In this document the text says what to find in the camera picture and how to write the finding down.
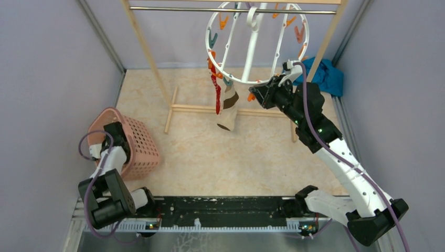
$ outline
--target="pink laundry basket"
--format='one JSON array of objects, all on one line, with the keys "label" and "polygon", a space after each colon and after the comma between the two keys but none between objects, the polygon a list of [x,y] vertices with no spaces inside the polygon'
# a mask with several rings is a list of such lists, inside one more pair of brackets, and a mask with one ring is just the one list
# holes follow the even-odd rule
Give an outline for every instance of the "pink laundry basket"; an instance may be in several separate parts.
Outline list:
[{"label": "pink laundry basket", "polygon": [[[156,144],[143,122],[122,115],[115,108],[106,108],[91,124],[88,132],[103,130],[103,126],[112,122],[121,122],[130,145],[130,160],[122,168],[124,180],[140,180],[146,177],[160,162]],[[102,143],[105,134],[96,133],[87,137],[88,146]]]}]

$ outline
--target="rack leg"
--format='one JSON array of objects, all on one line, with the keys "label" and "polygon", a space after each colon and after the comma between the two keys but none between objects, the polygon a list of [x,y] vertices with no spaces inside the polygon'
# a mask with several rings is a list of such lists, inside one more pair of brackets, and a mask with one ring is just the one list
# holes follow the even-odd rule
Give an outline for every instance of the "rack leg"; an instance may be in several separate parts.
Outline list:
[{"label": "rack leg", "polygon": [[173,92],[172,103],[170,104],[170,109],[168,110],[167,121],[165,122],[164,133],[168,134],[168,130],[170,129],[170,121],[172,120],[173,114],[173,104],[176,102],[176,95],[178,94],[178,86],[175,87],[175,91]]},{"label": "rack leg", "polygon": [[308,78],[307,78],[308,82],[311,82],[315,76],[315,72],[319,67],[319,64],[323,58],[324,53],[326,52],[327,46],[331,41],[332,35],[334,34],[335,29],[337,28],[338,22],[342,18],[347,2],[348,0],[342,0],[342,3],[337,7],[337,12],[335,13],[334,17],[332,17],[331,23],[329,24],[329,28],[327,29],[327,32],[324,35],[323,42],[321,43],[321,46],[317,54],[315,55],[314,63],[312,63],[311,70],[308,73]]},{"label": "rack leg", "polygon": [[147,41],[145,40],[144,35],[142,34],[141,28],[139,27],[136,16],[134,15],[133,11],[130,10],[129,0],[121,0],[121,3],[125,9],[128,19],[130,20],[130,24],[133,27],[134,33],[136,34],[139,44],[141,45],[142,51],[144,52],[145,59],[149,63],[150,68],[154,74],[154,77],[156,78],[157,85],[162,93],[162,96],[164,97],[165,102],[171,108],[171,103],[170,103],[168,92],[165,89],[164,82],[161,78],[161,75],[159,74],[159,71],[157,69],[156,62],[153,58],[150,47],[149,47]]}]

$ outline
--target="beige floor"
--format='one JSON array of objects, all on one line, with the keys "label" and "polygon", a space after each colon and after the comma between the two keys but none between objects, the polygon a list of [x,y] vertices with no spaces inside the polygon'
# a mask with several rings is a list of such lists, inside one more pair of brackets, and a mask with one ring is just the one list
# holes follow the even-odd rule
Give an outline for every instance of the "beige floor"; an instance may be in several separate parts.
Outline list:
[{"label": "beige floor", "polygon": [[[232,69],[241,75],[242,69]],[[212,105],[215,91],[207,69],[161,69],[169,93],[179,86],[177,103]],[[255,68],[252,79],[267,78]],[[241,108],[248,86],[235,84]],[[325,94],[324,113],[337,123],[332,100]],[[154,195],[293,195],[312,184],[332,194],[346,194],[332,172],[302,143],[292,143],[288,119],[238,116],[234,132],[216,126],[216,115],[175,112],[164,134],[168,106],[150,70],[128,70],[117,108],[150,129],[163,162],[148,177],[127,182],[146,186]]]}]

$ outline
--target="brown sock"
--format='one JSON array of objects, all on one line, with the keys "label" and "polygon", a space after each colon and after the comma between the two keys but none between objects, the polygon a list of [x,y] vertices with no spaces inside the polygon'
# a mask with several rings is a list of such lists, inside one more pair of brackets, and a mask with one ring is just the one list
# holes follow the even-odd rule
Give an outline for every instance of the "brown sock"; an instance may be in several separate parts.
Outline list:
[{"label": "brown sock", "polygon": [[219,113],[216,119],[217,125],[228,131],[232,131],[235,128],[235,118],[237,115],[236,102],[239,96],[235,91],[233,85],[227,85],[226,91],[224,92],[224,102],[222,105],[222,111]]}]

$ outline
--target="blue towel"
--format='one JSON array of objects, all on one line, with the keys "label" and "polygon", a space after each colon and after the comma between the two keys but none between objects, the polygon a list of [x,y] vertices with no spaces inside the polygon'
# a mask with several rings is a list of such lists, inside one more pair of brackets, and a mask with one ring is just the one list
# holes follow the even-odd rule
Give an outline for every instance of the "blue towel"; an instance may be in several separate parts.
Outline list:
[{"label": "blue towel", "polygon": [[[306,66],[306,74],[311,70],[312,63],[315,58],[303,61]],[[298,77],[293,84],[300,85],[303,82],[303,76]],[[328,92],[333,96],[343,96],[343,73],[332,66],[332,62],[328,59],[322,59],[320,65],[315,72],[312,83],[317,83],[321,91]]]}]

